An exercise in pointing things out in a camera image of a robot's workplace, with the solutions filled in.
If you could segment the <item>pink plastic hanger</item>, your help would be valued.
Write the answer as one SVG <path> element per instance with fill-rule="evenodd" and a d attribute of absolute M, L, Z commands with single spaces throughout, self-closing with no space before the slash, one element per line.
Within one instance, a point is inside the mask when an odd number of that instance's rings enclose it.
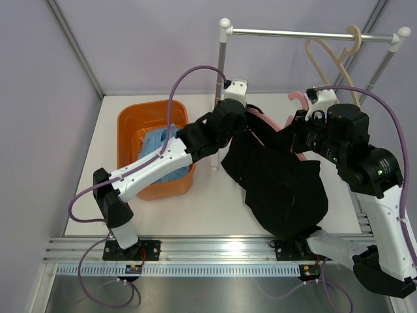
<path fill-rule="evenodd" d="M 303 110 L 306 110 L 306 111 L 309 110 L 309 103 L 308 103 L 308 100 L 307 100 L 306 96 L 304 95 L 304 93 L 302 93 L 300 91 L 294 91 L 292 93 L 289 93 L 287 98 L 290 101 L 292 101 L 292 100 L 299 101 L 299 103 L 301 105 L 301 108 Z M 283 128 L 285 128 L 287 126 L 289 126 L 294 119 L 293 115 L 289 115 L 285 124 L 284 124 L 284 127 L 281 127 L 281 126 L 279 126 L 279 124 L 277 124 L 275 121 L 273 121 L 269 116 L 265 115 L 264 113 L 261 113 L 261 109 L 259 109 L 259 108 L 252 108 L 252 107 L 250 108 L 250 105 L 248 104 L 246 106 L 246 111 L 248 113 L 258 117 L 260 120 L 262 120 L 264 123 L 266 123 L 270 128 L 272 128 L 276 132 L 282 130 Z M 258 139 L 258 141 L 260 143 L 263 144 L 263 142 L 257 137 L 257 135 L 255 135 L 255 137 Z M 307 158 L 302 153 L 296 154 L 296 156 L 301 161 L 307 160 Z"/>

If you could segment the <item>black shorts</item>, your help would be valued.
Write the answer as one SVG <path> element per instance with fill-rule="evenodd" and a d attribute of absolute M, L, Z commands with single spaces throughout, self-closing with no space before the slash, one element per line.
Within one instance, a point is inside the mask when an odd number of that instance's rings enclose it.
<path fill-rule="evenodd" d="M 280 241 L 319 230 L 328 198 L 317 160 L 290 151 L 286 130 L 256 106 L 246 110 L 248 129 L 231 140 L 222 160 L 225 172 L 245 191 L 256 221 Z"/>

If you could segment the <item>light blue shorts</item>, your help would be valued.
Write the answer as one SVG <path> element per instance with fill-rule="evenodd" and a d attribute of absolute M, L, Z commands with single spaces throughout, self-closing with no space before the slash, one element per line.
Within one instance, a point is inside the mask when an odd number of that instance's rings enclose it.
<path fill-rule="evenodd" d="M 165 142 L 165 139 L 172 138 L 176 136 L 176 133 L 180 130 L 179 127 L 177 127 L 175 124 L 170 125 L 169 129 L 169 135 L 167 136 L 167 128 L 166 127 L 160 127 L 155 128 L 153 130 L 150 130 L 146 133 L 144 139 L 142 148 L 138 154 L 138 159 L 141 159 L 147 155 L 149 155 L 151 152 L 161 148 Z M 172 181 L 176 181 L 182 178 L 185 178 L 190 172 L 190 167 L 182 167 L 179 168 L 162 178 L 156 180 L 154 184 L 160 184 L 160 183 L 168 183 Z"/>

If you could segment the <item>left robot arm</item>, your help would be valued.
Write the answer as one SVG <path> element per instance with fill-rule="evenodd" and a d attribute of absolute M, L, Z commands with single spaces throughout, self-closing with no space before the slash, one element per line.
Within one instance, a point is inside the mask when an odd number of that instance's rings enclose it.
<path fill-rule="evenodd" d="M 246 127 L 245 104 L 227 98 L 180 129 L 160 149 L 111 173 L 104 168 L 93 173 L 94 199 L 124 259 L 136 258 L 141 246 L 128 202 L 163 176 L 215 155 Z"/>

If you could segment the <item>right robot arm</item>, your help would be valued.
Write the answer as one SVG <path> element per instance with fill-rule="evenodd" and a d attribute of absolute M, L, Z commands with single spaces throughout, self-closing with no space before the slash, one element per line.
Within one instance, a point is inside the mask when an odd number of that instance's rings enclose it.
<path fill-rule="evenodd" d="M 298 110 L 278 135 L 294 153 L 313 151 L 336 166 L 367 215 L 375 244 L 359 245 L 317 230 L 295 243 L 301 258 L 314 254 L 352 270 L 368 291 L 404 299 L 416 291 L 415 262 L 404 239 L 400 198 L 405 181 L 396 157 L 369 144 L 369 116 L 354 104 L 334 104 L 321 118 Z"/>

